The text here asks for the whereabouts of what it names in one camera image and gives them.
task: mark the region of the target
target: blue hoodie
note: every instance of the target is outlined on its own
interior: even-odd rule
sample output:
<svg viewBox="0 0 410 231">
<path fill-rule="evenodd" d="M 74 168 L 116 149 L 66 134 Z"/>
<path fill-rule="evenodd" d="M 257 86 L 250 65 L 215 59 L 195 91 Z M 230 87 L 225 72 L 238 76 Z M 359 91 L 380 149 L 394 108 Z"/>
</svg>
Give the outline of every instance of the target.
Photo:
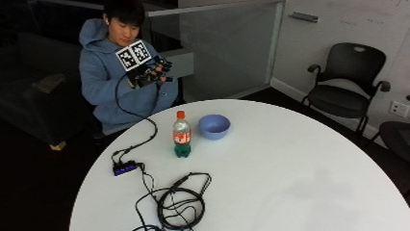
<svg viewBox="0 0 410 231">
<path fill-rule="evenodd" d="M 109 135 L 142 120 L 141 117 L 125 113 L 116 102 L 116 90 L 120 106 L 130 113 L 150 116 L 168 109 L 178 94 L 178 83 L 165 82 L 157 88 L 149 84 L 132 89 L 128 85 L 125 69 L 116 56 L 122 49 L 106 40 L 108 26 L 102 19 L 85 22 L 80 32 L 80 43 L 84 47 L 80 58 L 82 95 L 96 106 L 93 114 L 102 123 L 102 132 Z M 146 43 L 152 57 L 157 56 L 154 48 Z"/>
</svg>

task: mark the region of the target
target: white wall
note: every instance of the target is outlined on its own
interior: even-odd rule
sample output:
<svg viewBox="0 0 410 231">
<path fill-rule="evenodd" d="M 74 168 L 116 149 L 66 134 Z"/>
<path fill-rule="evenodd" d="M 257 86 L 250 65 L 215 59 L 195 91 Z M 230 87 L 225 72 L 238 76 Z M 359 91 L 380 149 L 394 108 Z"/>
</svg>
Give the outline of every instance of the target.
<svg viewBox="0 0 410 231">
<path fill-rule="evenodd" d="M 289 17 L 293 12 L 319 17 L 311 23 Z M 391 101 L 410 104 L 410 2 L 404 0 L 287 0 L 279 32 L 270 85 L 301 100 L 314 86 L 310 64 L 325 66 L 331 44 L 342 41 L 379 48 L 387 55 L 376 78 L 392 85 L 390 92 L 378 92 L 369 109 L 365 135 L 373 136 L 386 120 L 407 120 L 388 113 Z M 350 128 L 357 119 L 335 118 Z"/>
</svg>

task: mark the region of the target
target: dark carpet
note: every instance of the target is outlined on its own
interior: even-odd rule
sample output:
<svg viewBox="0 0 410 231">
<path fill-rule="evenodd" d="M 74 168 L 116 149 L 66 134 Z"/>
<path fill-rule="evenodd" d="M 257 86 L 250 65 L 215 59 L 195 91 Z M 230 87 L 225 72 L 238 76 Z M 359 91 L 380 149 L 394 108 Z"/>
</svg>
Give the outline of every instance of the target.
<svg viewBox="0 0 410 231">
<path fill-rule="evenodd" d="M 303 112 L 303 106 L 274 89 L 262 90 L 242 99 Z M 326 116 L 314 111 L 310 111 L 307 116 L 347 139 L 355 140 L 354 132 Z M 84 131 L 66 141 L 62 151 L 50 151 L 45 143 L 2 120 L 0 129 L 1 229 L 69 230 L 72 208 L 86 172 L 117 135 L 96 143 L 92 135 Z M 365 142 L 366 139 L 362 138 L 358 145 L 363 145 Z M 399 191 L 406 193 L 410 190 L 410 164 L 375 143 L 365 152 L 386 172 Z"/>
</svg>

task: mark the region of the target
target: plastic bottle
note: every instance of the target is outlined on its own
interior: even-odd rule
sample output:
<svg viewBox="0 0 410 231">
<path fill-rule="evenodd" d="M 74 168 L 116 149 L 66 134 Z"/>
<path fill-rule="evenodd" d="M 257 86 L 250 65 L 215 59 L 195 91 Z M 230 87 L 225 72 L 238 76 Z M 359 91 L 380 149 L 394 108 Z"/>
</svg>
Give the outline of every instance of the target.
<svg viewBox="0 0 410 231">
<path fill-rule="evenodd" d="M 185 112 L 177 112 L 177 121 L 173 126 L 174 152 L 178 157 L 187 157 L 190 153 L 190 125 L 185 120 Z"/>
</svg>

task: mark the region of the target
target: black cable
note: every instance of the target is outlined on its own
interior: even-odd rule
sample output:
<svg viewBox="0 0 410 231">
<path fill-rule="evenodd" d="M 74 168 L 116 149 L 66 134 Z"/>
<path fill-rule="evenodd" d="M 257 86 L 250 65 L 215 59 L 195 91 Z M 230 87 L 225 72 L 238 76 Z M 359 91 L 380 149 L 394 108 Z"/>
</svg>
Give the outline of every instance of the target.
<svg viewBox="0 0 410 231">
<path fill-rule="evenodd" d="M 182 177 L 174 184 L 170 188 L 164 188 L 164 189 L 158 189 L 158 190 L 153 190 L 153 187 L 154 187 L 154 180 L 153 180 L 153 184 L 152 184 L 152 187 L 149 188 L 148 187 L 148 184 L 146 184 L 146 181 L 145 181 L 145 176 L 149 175 L 146 172 L 145 172 L 145 166 L 144 164 L 138 164 L 140 165 L 140 169 L 142 171 L 142 181 L 144 181 L 144 185 L 145 185 L 145 188 L 148 190 L 148 193 L 137 200 L 136 202 L 136 211 L 137 211 L 137 214 L 138 214 L 138 218 L 141 220 L 141 223 L 142 223 L 142 226 L 138 227 L 137 229 L 141 229 L 145 227 L 145 231 L 149 230 L 149 228 L 152 226 L 146 225 L 145 221 L 144 221 L 144 218 L 142 218 L 142 215 L 141 215 L 141 212 L 138 210 L 138 203 L 140 201 L 146 198 L 149 195 L 152 196 L 154 202 L 156 202 L 156 211 L 157 211 L 157 218 L 158 218 L 158 221 L 161 223 L 161 228 L 157 227 L 156 230 L 162 230 L 164 228 L 168 228 L 168 229 L 173 229 L 173 230 L 185 230 L 185 229 L 189 229 L 190 231 L 193 231 L 191 227 L 201 221 L 202 217 L 203 217 L 203 214 L 205 214 L 205 201 L 203 201 L 203 198 L 202 198 L 202 194 L 205 193 L 205 190 L 211 182 L 211 177 L 207 173 L 201 173 L 201 172 L 191 172 L 189 175 L 186 175 L 185 177 Z M 201 193 L 197 193 L 189 189 L 185 189 L 185 188 L 181 188 L 179 186 L 183 184 L 183 182 L 187 180 L 187 178 L 193 175 L 206 175 L 206 181 L 203 183 L 203 186 L 202 186 L 202 190 L 201 190 Z M 161 192 L 161 191 L 166 191 L 164 193 L 164 195 L 160 197 L 160 200 L 156 199 L 156 195 L 154 193 L 157 192 Z M 187 193 L 193 196 L 193 198 L 190 199 L 185 199 L 185 200 L 181 200 L 181 201 L 174 201 L 174 194 L 175 193 Z M 171 204 L 165 206 L 165 201 L 166 201 L 166 198 L 170 196 L 170 200 L 171 200 Z M 201 210 L 199 210 L 199 213 L 197 213 L 197 209 L 194 206 L 189 205 L 190 203 L 199 203 L 201 204 Z M 183 217 L 183 213 L 187 209 L 191 209 L 193 210 L 193 220 L 187 220 L 185 217 Z M 168 215 L 165 216 L 164 212 L 165 211 L 174 211 L 175 214 L 174 215 Z M 177 224 L 171 224 L 168 219 L 173 218 L 173 217 L 181 217 L 182 220 L 185 221 L 186 224 L 183 225 L 177 225 Z"/>
<path fill-rule="evenodd" d="M 162 231 L 160 228 L 157 228 L 154 225 L 146 225 L 146 226 L 140 226 L 138 228 L 134 228 L 132 231 L 145 229 L 145 230 L 154 230 L 154 231 Z"/>
<path fill-rule="evenodd" d="M 120 77 L 120 80 L 117 81 L 117 84 L 116 84 L 116 103 L 117 103 L 117 106 L 118 106 L 118 108 L 120 108 L 125 113 L 128 113 L 128 114 L 130 114 L 130 115 L 134 115 L 134 116 L 138 116 L 138 117 L 141 117 L 142 119 L 145 119 L 149 123 L 152 123 L 154 129 L 153 129 L 153 134 L 150 135 L 150 137 L 149 137 L 145 141 L 137 143 L 136 145 L 130 145 L 128 148 L 121 149 L 121 150 L 118 150 L 118 151 L 116 151 L 116 152 L 113 153 L 113 155 L 112 155 L 113 164 L 116 164 L 114 156 L 117 156 L 117 155 L 121 153 L 120 158 L 118 158 L 118 163 L 120 163 L 121 157 L 122 157 L 132 149 L 137 148 L 138 146 L 141 146 L 141 145 L 144 145 L 145 143 L 148 143 L 149 141 L 152 141 L 153 138 L 156 137 L 156 134 L 157 134 L 157 126 L 156 126 L 154 121 L 153 121 L 150 118 L 148 118 L 146 116 L 144 116 L 144 115 L 138 115 L 138 114 L 134 114 L 134 113 L 129 112 L 126 109 L 124 109 L 124 108 L 120 106 L 120 100 L 118 100 L 118 85 L 120 85 L 120 81 L 121 81 L 125 77 L 126 77 L 126 75 L 124 75 L 122 77 Z"/>
</svg>

